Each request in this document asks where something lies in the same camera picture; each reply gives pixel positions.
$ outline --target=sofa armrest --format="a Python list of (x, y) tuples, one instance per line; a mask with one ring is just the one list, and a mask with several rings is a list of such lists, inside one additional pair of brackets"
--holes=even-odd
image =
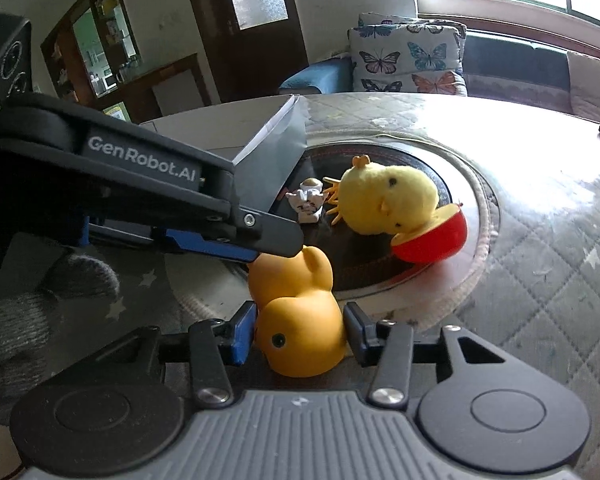
[(309, 65), (280, 85), (279, 94), (335, 94), (353, 88), (350, 57), (333, 58)]

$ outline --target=orange butterfly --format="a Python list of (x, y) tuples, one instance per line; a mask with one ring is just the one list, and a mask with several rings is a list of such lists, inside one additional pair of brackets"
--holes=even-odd
[(419, 93), (455, 95), (458, 92), (456, 77), (453, 72), (445, 72), (439, 79), (434, 79), (433, 81), (429, 81), (425, 77), (416, 74), (412, 74), (411, 78), (416, 83)]

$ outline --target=red toy apple half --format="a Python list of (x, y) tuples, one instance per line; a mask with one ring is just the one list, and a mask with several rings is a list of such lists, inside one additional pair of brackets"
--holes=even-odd
[(420, 229), (400, 233), (391, 240), (395, 256), (414, 264), (432, 264), (456, 254), (466, 242), (466, 218), (458, 204), (447, 204), (433, 212)]

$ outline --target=gray glove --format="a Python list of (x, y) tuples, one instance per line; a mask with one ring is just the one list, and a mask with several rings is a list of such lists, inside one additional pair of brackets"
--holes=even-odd
[(120, 292), (115, 272), (90, 256), (66, 254), (49, 269), (35, 292), (0, 300), (0, 424), (11, 407), (36, 386), (45, 371), (36, 350), (58, 329), (58, 300), (107, 297)]

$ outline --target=sofa backrest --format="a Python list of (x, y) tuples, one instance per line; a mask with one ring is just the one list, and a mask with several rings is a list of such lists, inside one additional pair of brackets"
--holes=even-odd
[(462, 62), (467, 93), (571, 112), (566, 51), (503, 34), (469, 31)]

